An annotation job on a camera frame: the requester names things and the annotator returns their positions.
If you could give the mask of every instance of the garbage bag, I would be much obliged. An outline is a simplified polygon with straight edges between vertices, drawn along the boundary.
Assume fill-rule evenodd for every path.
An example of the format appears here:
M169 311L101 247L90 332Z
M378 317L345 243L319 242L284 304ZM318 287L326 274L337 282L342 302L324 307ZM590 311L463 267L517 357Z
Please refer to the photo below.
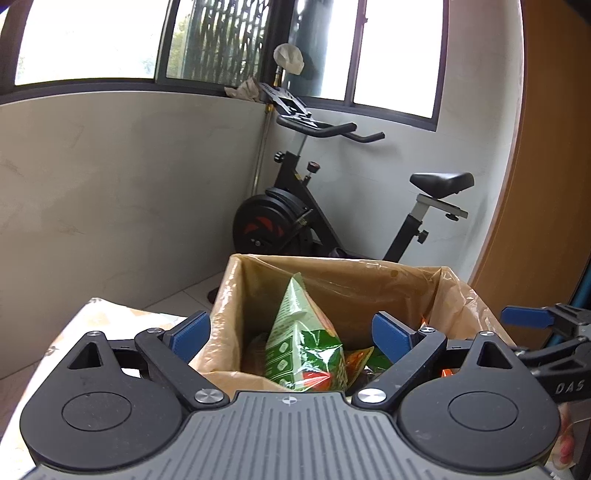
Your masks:
M271 331L287 285L298 272L346 351L373 345L371 321L380 311L413 329L426 320L450 339L491 330L513 345L486 304L448 267L236 254L230 257L211 312L211 337L190 363L231 398L236 390L285 390L243 373L242 352L255 337Z

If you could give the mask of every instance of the handlebar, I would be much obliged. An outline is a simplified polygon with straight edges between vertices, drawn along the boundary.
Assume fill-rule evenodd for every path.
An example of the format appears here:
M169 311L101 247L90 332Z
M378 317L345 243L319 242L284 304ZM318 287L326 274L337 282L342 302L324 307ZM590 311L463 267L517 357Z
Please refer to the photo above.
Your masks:
M327 124L324 122L316 122L316 125L318 125L321 128L332 127L331 124ZM355 142L358 142L358 143L372 143L372 142L377 142L378 140L383 140L384 138L386 138L386 134L384 132L379 132L376 134L368 135L367 137L362 137L361 135L353 134L350 132L346 133L346 134L341 134L341 135L343 135L343 137L346 137L346 138L353 140Z
M386 134L384 132L379 132L377 134L368 135L367 137L362 137L361 135L355 134L343 134L343 137L347 137L348 139L359 143L371 143L377 142L378 140L383 140L386 138Z
M286 118L282 115L277 116L277 124L281 125L282 127L287 127L291 130L295 130L304 135L309 135L310 137L316 138L328 138L328 137L336 137L337 135L348 135L351 132L357 130L357 125L353 122L343 125L329 125L326 128L313 128L309 127L308 125L304 125L300 122L292 120L291 118Z

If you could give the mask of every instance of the circular cap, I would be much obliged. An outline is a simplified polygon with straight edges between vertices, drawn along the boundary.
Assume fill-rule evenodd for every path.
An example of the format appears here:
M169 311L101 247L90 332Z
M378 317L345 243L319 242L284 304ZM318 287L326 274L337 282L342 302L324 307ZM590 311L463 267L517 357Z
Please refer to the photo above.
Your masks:
M401 433L428 458L464 472L542 461L560 428L556 404L527 369L515 370L462 366L419 385L398 410Z
M127 398L110 392L92 392L72 398L61 412L75 429L100 432L121 425L131 414Z
M379 388L364 388L357 393L357 397L365 403L380 403L386 400L386 393Z
M449 404L449 414L460 425L480 432L502 430L517 420L519 410L508 398L491 392L469 392Z
M202 388L195 393L195 400L199 403L217 403L223 400L223 392L215 388Z

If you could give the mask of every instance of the blue gripper pad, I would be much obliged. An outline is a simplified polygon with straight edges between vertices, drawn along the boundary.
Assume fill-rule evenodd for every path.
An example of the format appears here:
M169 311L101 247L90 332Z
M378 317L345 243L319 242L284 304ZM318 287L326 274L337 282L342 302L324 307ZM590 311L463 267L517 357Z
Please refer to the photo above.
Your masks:
M211 331L209 315L199 310L166 331L162 342L185 363L189 363L207 343Z
M371 334L376 346L393 364L418 343L417 332L386 312L374 316Z
M546 309L505 307L501 312L501 322L519 327L546 328L554 324L554 319Z

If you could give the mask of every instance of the exercise bike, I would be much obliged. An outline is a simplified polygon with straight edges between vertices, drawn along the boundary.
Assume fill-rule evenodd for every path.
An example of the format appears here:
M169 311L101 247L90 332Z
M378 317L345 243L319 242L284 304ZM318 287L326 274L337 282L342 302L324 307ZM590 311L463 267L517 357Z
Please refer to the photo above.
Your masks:
M238 208L233 223L236 252L260 255L293 255L298 257L360 258L346 252L327 217L308 189L312 175L320 170L308 162L308 174L301 178L296 168L308 137L330 138L338 135L358 143L372 143L385 138L383 132L362 137L353 132L354 123L330 125L314 120L306 106L287 90L261 83L261 88L278 113L277 124L295 132L285 152L275 161L281 168L273 187L264 194L245 200ZM410 182L425 194L407 215L384 260L398 262L414 237L424 243L428 232L420 230L429 207L446 212L450 220L467 218L468 212L441 199L474 185L471 173L415 173Z

